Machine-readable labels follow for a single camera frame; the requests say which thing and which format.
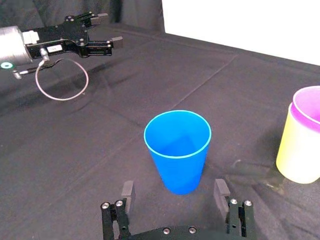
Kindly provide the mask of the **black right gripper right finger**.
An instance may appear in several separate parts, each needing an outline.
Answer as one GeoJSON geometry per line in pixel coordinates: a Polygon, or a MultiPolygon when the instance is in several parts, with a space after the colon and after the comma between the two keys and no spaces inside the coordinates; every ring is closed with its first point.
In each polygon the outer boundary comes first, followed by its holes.
{"type": "Polygon", "coordinates": [[[240,201],[231,196],[227,183],[222,178],[214,181],[214,200],[225,223],[227,237],[257,237],[254,204],[251,200],[240,201]]]}

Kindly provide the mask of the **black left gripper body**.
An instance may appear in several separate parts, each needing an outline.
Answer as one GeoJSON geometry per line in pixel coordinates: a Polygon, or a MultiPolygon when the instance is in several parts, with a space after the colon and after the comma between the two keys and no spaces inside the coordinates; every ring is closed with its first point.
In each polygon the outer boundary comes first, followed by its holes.
{"type": "Polygon", "coordinates": [[[89,26],[89,15],[68,15],[61,24],[26,30],[24,44],[32,59],[42,57],[41,49],[49,56],[71,52],[86,58],[89,26]]]}

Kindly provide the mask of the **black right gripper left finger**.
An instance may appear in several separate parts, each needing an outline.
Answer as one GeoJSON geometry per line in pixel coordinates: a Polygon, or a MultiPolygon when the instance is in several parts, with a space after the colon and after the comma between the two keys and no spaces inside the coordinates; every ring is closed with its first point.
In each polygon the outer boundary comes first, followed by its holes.
{"type": "Polygon", "coordinates": [[[100,205],[102,218],[102,235],[104,240],[114,240],[113,223],[117,222],[119,228],[119,240],[129,240],[131,233],[129,230],[129,217],[132,215],[136,197],[133,180],[128,180],[123,184],[120,199],[114,203],[107,201],[100,205]]]}

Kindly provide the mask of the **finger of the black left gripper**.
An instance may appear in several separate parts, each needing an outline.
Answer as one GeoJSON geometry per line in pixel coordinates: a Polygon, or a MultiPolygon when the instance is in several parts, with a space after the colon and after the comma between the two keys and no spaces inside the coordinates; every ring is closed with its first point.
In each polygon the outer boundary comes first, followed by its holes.
{"type": "Polygon", "coordinates": [[[91,11],[85,12],[74,17],[74,22],[81,28],[91,28],[92,26],[102,24],[108,20],[108,13],[95,14],[91,11]]]}
{"type": "Polygon", "coordinates": [[[113,37],[110,40],[89,40],[84,46],[84,56],[111,56],[113,49],[123,47],[123,37],[113,37]]]}

